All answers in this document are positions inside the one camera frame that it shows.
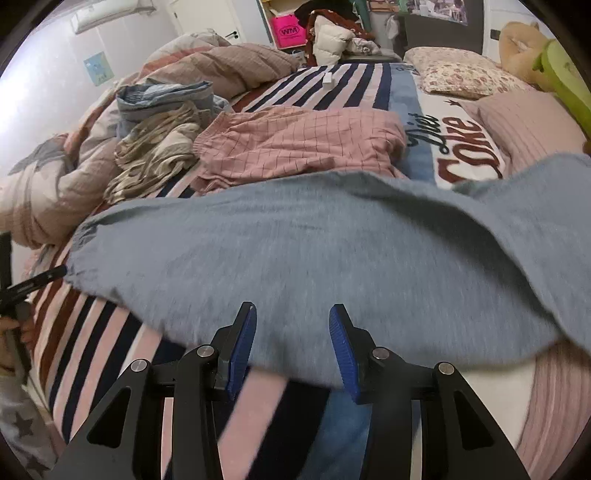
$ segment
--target pink bag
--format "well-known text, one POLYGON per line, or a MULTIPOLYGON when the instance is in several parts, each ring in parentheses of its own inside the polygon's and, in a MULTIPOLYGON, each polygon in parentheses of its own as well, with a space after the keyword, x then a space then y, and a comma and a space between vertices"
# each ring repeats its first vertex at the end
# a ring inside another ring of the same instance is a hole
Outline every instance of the pink bag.
POLYGON ((306 29, 298 25, 293 14, 271 18, 277 48, 298 47, 306 44, 306 29))

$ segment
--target plush toy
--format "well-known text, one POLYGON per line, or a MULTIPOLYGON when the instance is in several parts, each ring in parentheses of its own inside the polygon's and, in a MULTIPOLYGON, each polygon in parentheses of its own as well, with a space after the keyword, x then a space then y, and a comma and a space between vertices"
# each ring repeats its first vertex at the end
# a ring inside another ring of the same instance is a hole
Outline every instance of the plush toy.
POLYGON ((548 77, 534 70, 534 63, 550 40, 540 32, 535 22, 526 25, 521 22, 509 22, 501 30, 499 54, 503 70, 532 85, 538 85, 545 92, 554 88, 548 77))

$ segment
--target white door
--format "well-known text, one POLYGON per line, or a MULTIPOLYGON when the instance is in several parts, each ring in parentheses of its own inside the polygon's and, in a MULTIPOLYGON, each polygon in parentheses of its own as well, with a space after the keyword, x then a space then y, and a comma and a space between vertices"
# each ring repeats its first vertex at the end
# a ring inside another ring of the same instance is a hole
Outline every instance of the white door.
POLYGON ((240 31, 228 0, 172 0, 170 8, 183 33, 214 29, 230 43, 241 43, 240 31))

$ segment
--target gray sleeve with stars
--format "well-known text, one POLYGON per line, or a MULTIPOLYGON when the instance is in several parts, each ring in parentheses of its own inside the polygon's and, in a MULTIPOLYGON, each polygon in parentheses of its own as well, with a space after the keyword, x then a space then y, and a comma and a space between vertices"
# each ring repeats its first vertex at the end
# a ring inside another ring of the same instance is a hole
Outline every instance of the gray sleeve with stars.
POLYGON ((0 432, 35 480, 55 464, 45 422, 14 377, 0 376, 0 432))

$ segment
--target triangular cutout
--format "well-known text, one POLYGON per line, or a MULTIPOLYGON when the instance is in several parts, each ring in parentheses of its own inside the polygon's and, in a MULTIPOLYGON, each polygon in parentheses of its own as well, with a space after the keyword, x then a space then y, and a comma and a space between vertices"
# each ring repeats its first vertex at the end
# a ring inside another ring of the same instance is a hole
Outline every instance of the triangular cutout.
POLYGON ((494 441, 491 434, 464 394, 456 391, 453 393, 453 399, 456 402, 457 419, 460 424, 464 450, 492 447, 494 441))
POLYGON ((117 448, 121 444, 130 398, 130 388, 123 388, 117 393, 113 402, 88 434, 89 443, 110 448, 117 448))

